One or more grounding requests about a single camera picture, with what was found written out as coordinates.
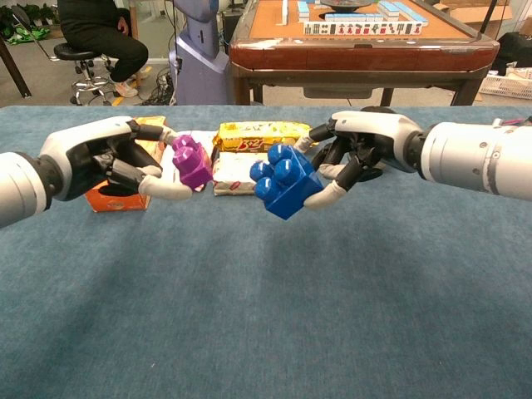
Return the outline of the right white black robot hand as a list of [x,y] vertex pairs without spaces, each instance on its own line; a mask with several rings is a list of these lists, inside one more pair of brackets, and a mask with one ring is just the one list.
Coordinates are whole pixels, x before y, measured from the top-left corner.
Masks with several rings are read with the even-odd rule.
[[335,204],[357,182],[377,178],[381,161],[407,173],[421,171],[426,133],[415,121],[386,107],[335,112],[328,122],[299,137],[294,148],[305,153],[312,144],[330,138],[332,144],[312,161],[313,168],[329,183],[304,200],[308,209]]

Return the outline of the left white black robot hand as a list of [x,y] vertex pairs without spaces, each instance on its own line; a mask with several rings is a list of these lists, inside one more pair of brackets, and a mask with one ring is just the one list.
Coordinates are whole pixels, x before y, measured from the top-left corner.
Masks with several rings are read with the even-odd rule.
[[192,189],[162,178],[158,161],[136,142],[169,144],[177,133],[167,126],[140,124],[129,116],[113,116],[50,134],[39,159],[51,161],[60,182],[53,198],[73,200],[103,181],[106,195],[148,195],[164,200],[187,200]]

